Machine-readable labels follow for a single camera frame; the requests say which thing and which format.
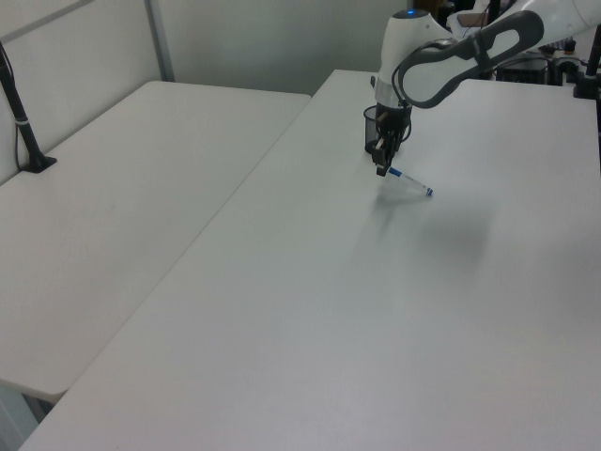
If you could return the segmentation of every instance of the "white wall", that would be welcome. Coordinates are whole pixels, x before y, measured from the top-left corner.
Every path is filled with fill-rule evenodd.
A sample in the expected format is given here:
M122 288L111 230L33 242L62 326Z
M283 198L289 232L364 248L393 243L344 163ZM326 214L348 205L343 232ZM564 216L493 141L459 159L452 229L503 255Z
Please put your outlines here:
M334 69L378 70L406 0L153 0L178 82L314 94Z
M95 0L5 48L44 152L137 87L160 79L144 0ZM16 171L13 137L14 120L0 90L0 184Z

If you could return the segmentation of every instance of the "blue marker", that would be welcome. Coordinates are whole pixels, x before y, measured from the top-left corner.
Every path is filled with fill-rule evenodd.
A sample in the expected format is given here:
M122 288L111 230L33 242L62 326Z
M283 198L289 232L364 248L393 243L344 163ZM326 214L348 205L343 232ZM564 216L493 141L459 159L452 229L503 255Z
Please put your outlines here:
M394 176L399 177L400 179L406 180L409 183L411 183L415 188L417 188L418 190L424 192L425 195L427 195L428 197L432 197L432 194L434 193L434 191L432 191L432 188L428 188L427 186L421 184L419 181L417 181L416 179L411 178L410 176L408 176L407 174L402 173L401 171L399 171L398 169L394 169L393 167L391 167L388 172L390 172L391 174L393 174Z

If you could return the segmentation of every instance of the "table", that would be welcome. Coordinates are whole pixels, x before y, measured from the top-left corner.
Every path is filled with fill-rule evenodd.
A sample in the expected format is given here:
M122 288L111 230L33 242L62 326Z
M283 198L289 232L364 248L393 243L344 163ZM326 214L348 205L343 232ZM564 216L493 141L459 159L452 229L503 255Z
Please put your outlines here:
M362 150L369 78L331 76L23 451L601 443L594 103L415 111L428 200Z
M56 401L308 102L154 82L0 188L0 383Z

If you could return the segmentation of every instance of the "equipment in background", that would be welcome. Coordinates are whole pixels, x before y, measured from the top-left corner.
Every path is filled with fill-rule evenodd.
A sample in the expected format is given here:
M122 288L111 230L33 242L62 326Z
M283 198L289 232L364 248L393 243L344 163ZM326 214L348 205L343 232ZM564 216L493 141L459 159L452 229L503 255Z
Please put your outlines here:
M7 53L2 46L2 42L0 42L0 83L2 83L4 92L7 95L8 104L10 105L12 114L15 117L17 129L21 132L21 136L23 137L23 141L27 147L27 152L29 153L29 165L23 168L18 168L25 172L39 174L56 163L56 158L47 157L41 153L41 150L39 150L38 141L36 141L36 136L31 129L29 118L27 117L25 109L23 108L23 104L21 103L21 98L19 97L17 86L15 85L14 73L12 71L12 67L10 66Z
M601 77L597 75L599 60L601 59L601 25L597 26L594 34L593 48L587 65L586 72L578 73L576 86L574 86L574 97L577 99L591 99L599 101L599 89L601 88Z

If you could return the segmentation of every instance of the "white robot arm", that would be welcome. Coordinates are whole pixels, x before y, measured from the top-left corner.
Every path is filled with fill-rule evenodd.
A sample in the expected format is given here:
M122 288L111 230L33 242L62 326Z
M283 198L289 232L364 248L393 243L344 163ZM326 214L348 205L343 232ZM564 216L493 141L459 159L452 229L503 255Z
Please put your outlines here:
M425 11L388 22L376 81L378 139L366 145L385 176L407 139L412 106L432 108L464 80L503 60L601 23L599 0L518 0L497 21L459 42Z

